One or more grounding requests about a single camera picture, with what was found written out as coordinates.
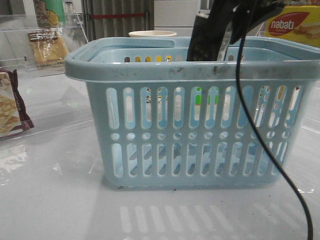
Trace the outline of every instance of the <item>light blue basket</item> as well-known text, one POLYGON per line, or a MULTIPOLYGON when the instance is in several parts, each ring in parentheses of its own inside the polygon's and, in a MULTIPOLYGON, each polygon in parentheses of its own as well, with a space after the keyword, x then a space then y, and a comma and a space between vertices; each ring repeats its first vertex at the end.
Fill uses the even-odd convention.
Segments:
MULTIPOLYGON (((116 186, 251 186, 279 175, 236 94, 238 45, 225 62, 185 61, 190 38, 103 38, 65 59, 85 81, 105 176, 116 186)), ((248 37, 241 86, 259 132, 283 164, 312 86, 320 49, 248 37)))

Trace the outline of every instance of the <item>black wire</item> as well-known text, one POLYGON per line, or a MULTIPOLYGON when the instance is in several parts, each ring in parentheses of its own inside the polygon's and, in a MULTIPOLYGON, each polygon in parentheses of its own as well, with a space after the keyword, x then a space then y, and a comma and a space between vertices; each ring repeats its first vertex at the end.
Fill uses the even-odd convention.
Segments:
POLYGON ((252 7, 252 9, 250 10, 249 14, 248 14, 248 20, 247 20, 247 28, 244 29, 243 31, 243 35, 241 37, 241 42, 239 45, 239 50, 238 50, 238 56, 237 56, 237 60, 236 60, 236 69, 235 69, 235 81, 236 81, 236 89, 241 101, 241 105, 244 109, 245 115, 252 127, 253 132, 255 133, 257 139, 259 140, 261 146, 263 147, 264 151, 266 152, 266 154, 268 155, 268 157, 271 159, 271 161, 273 162, 273 164, 276 166, 276 168, 279 170, 279 172, 281 173, 281 175, 284 177, 284 179, 286 180, 286 182, 289 184, 289 186, 292 188, 292 190, 294 191, 295 195, 297 196, 297 198, 299 199, 301 206, 303 208, 303 211, 305 213, 305 217, 306 217, 306 222, 307 222, 307 240, 313 240, 314 239, 314 228, 313 228, 313 223, 312 223, 312 217, 308 208, 308 205, 304 199, 304 197, 302 196, 302 194, 299 192, 298 188, 296 187, 296 185, 294 184, 294 182, 291 180, 291 178, 288 176, 288 174, 285 172, 285 170, 282 168, 282 166, 280 165, 280 163, 276 160, 275 156, 272 154, 272 152, 270 151, 269 147, 266 145, 266 143, 264 142, 262 136, 260 135, 258 129, 256 128, 256 125, 254 123, 254 120, 252 119, 249 109, 246 105, 246 101, 244 99, 243 93, 242 93, 242 88, 240 85, 240 66, 241 66, 241 60, 242 60, 242 54, 243 54, 243 49, 244 49, 244 45, 245 45, 245 41, 246 41, 246 35, 250 26, 250 22, 253 16, 253 12, 255 11, 256 5, 257 5, 257 1, 254 1, 254 5, 252 7))

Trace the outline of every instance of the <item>snack package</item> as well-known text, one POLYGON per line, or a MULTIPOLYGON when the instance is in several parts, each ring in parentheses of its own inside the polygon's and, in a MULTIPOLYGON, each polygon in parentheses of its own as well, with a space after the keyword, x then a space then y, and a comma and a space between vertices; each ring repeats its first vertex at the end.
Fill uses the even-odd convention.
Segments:
POLYGON ((28 39, 38 67, 63 65, 68 49, 57 28, 28 33, 28 39))
POLYGON ((33 127, 18 91, 17 71, 0 70, 0 138, 16 135, 33 127))
POLYGON ((286 6, 266 22, 265 35, 320 47, 320 6, 286 6))

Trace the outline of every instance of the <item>table surface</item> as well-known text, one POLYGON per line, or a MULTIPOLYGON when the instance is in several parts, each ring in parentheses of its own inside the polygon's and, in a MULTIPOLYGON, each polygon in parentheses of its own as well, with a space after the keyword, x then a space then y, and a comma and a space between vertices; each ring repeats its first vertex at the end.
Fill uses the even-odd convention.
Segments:
MULTIPOLYGON (((284 179, 250 189, 115 188, 104 168, 86 86, 22 80, 35 128, 0 141, 1 240, 304 240, 302 207, 284 179)), ((286 171, 320 239, 320 84, 286 171)))

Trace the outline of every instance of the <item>plastic basket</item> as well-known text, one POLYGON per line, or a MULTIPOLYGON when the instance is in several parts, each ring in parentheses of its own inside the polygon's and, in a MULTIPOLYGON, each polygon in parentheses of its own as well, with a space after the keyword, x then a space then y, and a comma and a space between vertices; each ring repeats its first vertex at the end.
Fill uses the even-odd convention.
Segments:
MULTIPOLYGON (((116 186, 252 186, 279 175, 254 136, 235 86, 238 45, 225 62, 185 61, 190 38, 103 38, 69 54, 86 81, 106 178, 116 186)), ((283 164, 293 146, 320 49, 248 37, 241 86, 283 164)))

